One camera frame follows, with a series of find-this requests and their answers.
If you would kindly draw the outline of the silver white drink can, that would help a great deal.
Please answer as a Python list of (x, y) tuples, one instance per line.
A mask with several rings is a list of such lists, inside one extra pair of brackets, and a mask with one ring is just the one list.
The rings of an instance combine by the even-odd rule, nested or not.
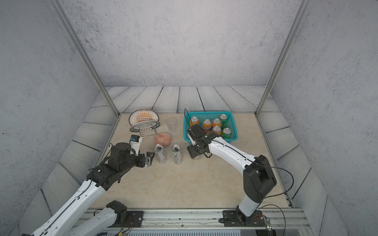
[(154, 150), (156, 154), (156, 159), (159, 161), (159, 163), (165, 163), (167, 161), (167, 158), (164, 146), (162, 144), (156, 144)]

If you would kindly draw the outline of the orange Schweppes can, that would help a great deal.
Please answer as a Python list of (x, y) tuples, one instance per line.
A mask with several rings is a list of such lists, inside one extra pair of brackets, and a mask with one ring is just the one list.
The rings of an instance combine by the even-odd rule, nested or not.
[(212, 131), (213, 131), (214, 133), (220, 135), (220, 136), (221, 136), (221, 134), (222, 134), (222, 128), (221, 128), (220, 126), (218, 126), (218, 125), (213, 126)]

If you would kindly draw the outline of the green soda can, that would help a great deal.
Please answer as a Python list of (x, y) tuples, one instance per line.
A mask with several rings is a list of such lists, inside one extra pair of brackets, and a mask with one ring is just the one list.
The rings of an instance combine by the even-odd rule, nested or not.
[(232, 138), (232, 130), (228, 127), (225, 127), (222, 130), (221, 136), (223, 139), (231, 139)]

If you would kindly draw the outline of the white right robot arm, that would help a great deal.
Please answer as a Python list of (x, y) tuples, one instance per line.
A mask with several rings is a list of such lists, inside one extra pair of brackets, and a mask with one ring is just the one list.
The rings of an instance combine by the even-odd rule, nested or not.
[(267, 157), (247, 154), (225, 141), (220, 135), (206, 133), (199, 125), (187, 131), (191, 145), (187, 150), (192, 159), (200, 155), (216, 155), (225, 160), (243, 176), (245, 196), (236, 208), (236, 216), (230, 222), (249, 222), (265, 197), (276, 186), (277, 180)]

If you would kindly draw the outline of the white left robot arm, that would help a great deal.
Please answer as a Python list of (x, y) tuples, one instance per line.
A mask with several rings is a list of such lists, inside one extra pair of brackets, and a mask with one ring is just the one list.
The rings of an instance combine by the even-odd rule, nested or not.
[(78, 227), (74, 224), (82, 214), (102, 196), (114, 183), (133, 167), (149, 167), (155, 157), (154, 152), (142, 154), (129, 143), (118, 143), (111, 147), (110, 156), (91, 169), (86, 180), (73, 196), (42, 226), (34, 230), (34, 236), (94, 236), (110, 226), (133, 226), (128, 208), (112, 201), (98, 214)]

